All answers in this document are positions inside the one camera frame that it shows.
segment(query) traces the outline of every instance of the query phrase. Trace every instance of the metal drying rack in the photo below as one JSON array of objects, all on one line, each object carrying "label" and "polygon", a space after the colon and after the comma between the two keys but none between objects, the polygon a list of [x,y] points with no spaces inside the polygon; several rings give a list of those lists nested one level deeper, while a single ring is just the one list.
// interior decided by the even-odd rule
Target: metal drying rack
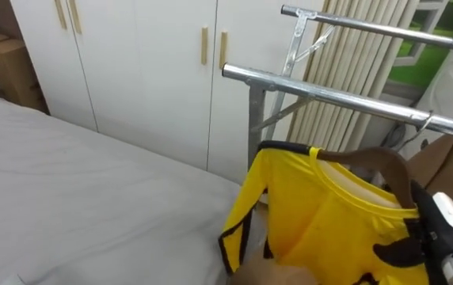
[{"label": "metal drying rack", "polygon": [[[318,38],[316,43],[300,55],[297,55],[302,42],[303,33],[306,29],[306,23],[309,20],[368,32],[375,32],[386,36],[394,36],[420,43],[434,44],[436,46],[450,49],[453,49],[453,38],[432,35],[426,32],[410,31],[403,28],[378,25],[367,21],[361,21],[349,17],[340,17],[330,13],[322,13],[293,6],[283,6],[281,13],[298,18],[281,75],[271,74],[269,72],[254,70],[229,63],[225,64],[223,67],[223,77],[242,81],[249,86],[249,165],[251,165],[257,154],[258,145],[262,140],[262,130],[267,127],[268,130],[265,139],[271,139],[274,127],[279,120],[292,114],[310,101],[321,101],[343,108],[350,108],[359,112],[366,112],[374,116],[380,116],[406,124],[412,124],[420,128],[425,126],[426,129],[432,131],[453,135],[452,118],[368,97],[361,97],[352,93],[313,85],[290,78],[295,63],[306,58],[313,51],[316,51],[323,44],[325,44],[327,38],[333,32],[333,27],[327,29],[324,35]],[[271,116],[264,120],[266,91],[277,91],[278,94],[275,103],[272,106]],[[285,93],[297,95],[305,100],[297,101],[281,110]]]}]

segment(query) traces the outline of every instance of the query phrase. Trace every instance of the bed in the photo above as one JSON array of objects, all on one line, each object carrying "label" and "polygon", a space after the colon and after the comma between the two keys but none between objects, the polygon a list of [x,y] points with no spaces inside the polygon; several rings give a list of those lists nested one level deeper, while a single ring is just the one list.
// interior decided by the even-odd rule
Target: bed
[{"label": "bed", "polygon": [[238,188],[0,100],[0,284],[224,284]]}]

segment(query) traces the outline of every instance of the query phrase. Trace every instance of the yellow jersey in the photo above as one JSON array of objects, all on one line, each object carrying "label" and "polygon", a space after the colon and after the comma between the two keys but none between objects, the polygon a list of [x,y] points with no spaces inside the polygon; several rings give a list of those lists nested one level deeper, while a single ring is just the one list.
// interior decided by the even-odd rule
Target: yellow jersey
[{"label": "yellow jersey", "polygon": [[428,284],[421,261],[379,257],[390,259],[386,246],[407,239],[417,209],[401,209],[393,194],[319,161],[318,151],[259,151],[219,238],[227,271],[241,265],[252,210],[267,192],[266,249],[279,264],[308,268],[322,285]]}]

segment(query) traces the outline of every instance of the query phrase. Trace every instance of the window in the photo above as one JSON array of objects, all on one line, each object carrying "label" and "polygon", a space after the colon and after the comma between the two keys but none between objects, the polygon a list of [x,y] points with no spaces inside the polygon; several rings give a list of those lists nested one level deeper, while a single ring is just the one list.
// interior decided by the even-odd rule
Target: window
[{"label": "window", "polygon": [[[453,0],[421,0],[409,28],[453,37]],[[384,92],[403,88],[423,93],[448,52],[445,47],[403,41]]]}]

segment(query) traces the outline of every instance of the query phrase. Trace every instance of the wardrobe door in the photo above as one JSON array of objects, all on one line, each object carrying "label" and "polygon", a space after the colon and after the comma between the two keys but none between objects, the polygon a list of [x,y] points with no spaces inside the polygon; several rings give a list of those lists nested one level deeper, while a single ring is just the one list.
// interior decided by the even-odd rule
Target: wardrobe door
[{"label": "wardrobe door", "polygon": [[[283,69],[296,17],[280,13],[283,4],[322,10],[323,0],[218,0],[216,54],[228,63],[279,74]],[[314,39],[317,23],[308,21],[301,51]],[[222,77],[220,58],[214,65],[211,104],[209,168],[227,179],[241,182],[248,165],[248,86]],[[294,78],[302,79],[306,60],[295,66]],[[267,93],[265,114],[270,112],[275,94]],[[296,97],[287,95],[284,105]],[[291,117],[278,123],[274,139],[286,140]]]},{"label": "wardrobe door", "polygon": [[206,169],[215,1],[75,1],[99,131]]},{"label": "wardrobe door", "polygon": [[97,130],[66,0],[12,0],[51,115]]}]

